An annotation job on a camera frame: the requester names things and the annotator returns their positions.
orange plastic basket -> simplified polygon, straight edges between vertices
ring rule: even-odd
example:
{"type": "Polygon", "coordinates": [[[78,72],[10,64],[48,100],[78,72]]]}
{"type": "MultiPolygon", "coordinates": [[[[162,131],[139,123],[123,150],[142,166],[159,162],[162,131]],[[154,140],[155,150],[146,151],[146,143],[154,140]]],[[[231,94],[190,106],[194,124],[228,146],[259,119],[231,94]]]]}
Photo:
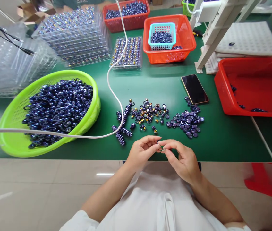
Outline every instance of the orange plastic basket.
{"type": "MultiPolygon", "coordinates": [[[[150,14],[150,7],[149,7],[147,0],[137,0],[137,1],[143,2],[147,6],[148,12],[142,13],[142,14],[124,16],[123,22],[124,22],[125,30],[135,30],[135,29],[143,28],[144,21],[145,21],[145,19],[148,18],[149,14],[150,14]]],[[[122,9],[123,6],[126,6],[127,4],[130,4],[133,2],[135,2],[135,0],[123,1],[123,2],[119,2],[119,5],[122,9]]],[[[111,33],[117,33],[117,32],[123,31],[123,26],[122,26],[122,22],[121,22],[120,17],[105,19],[107,10],[119,10],[118,5],[116,3],[114,3],[114,4],[109,4],[109,5],[104,6],[103,17],[104,17],[105,24],[111,33]]]]}
{"type": "Polygon", "coordinates": [[[145,25],[143,28],[143,51],[148,55],[150,63],[158,64],[181,62],[184,61],[188,54],[195,50],[195,48],[196,41],[193,31],[185,15],[166,15],[147,18],[145,20],[145,25]],[[173,22],[175,24],[177,42],[174,44],[174,47],[181,46],[181,50],[151,51],[151,47],[148,44],[150,25],[161,22],[173,22]]]}

stacked plastic trays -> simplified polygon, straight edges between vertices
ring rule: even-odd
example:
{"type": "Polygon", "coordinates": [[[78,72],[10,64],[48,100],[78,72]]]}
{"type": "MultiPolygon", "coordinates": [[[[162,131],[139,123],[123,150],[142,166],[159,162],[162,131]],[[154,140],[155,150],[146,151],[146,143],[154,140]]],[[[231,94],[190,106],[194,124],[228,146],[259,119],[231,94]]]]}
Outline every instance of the stacked plastic trays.
{"type": "Polygon", "coordinates": [[[36,52],[28,55],[0,37],[0,97],[12,98],[33,81],[48,74],[61,61],[45,42],[26,38],[27,28],[23,23],[6,29],[9,34],[24,41],[21,43],[10,37],[15,44],[36,52]]]}
{"type": "Polygon", "coordinates": [[[70,67],[110,58],[110,36],[98,7],[49,16],[32,37],[46,41],[70,67]]]}

woman's left hand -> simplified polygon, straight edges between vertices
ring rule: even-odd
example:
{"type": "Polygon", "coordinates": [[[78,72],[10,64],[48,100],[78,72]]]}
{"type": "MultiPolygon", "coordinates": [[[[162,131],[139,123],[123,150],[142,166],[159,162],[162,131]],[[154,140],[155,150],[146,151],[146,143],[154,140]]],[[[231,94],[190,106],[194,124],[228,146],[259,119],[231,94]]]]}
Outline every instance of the woman's left hand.
{"type": "Polygon", "coordinates": [[[128,164],[134,171],[142,169],[154,153],[162,150],[157,144],[160,139],[160,136],[145,136],[135,141],[125,164],[128,164]]]}

woman's right hand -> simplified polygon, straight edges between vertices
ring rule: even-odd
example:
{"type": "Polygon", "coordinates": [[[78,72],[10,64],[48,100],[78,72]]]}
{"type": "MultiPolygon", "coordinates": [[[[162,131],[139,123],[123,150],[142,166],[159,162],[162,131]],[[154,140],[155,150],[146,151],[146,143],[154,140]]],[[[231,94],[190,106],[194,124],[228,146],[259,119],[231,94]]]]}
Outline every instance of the woman's right hand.
{"type": "Polygon", "coordinates": [[[164,151],[162,153],[165,153],[169,163],[183,180],[191,185],[201,181],[202,173],[199,170],[195,153],[191,148],[176,140],[163,140],[159,141],[158,144],[163,146],[164,151]],[[179,159],[175,157],[170,149],[178,151],[179,159]]]}

white shirt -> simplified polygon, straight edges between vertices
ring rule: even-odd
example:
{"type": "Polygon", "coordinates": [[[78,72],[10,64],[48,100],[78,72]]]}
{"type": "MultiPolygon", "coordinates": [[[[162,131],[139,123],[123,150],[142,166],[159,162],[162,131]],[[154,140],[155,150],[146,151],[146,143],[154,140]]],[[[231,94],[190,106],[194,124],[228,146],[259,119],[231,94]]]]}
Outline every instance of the white shirt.
{"type": "Polygon", "coordinates": [[[135,175],[101,223],[78,211],[60,231],[251,231],[226,228],[193,197],[168,162],[149,163],[135,175]]]}

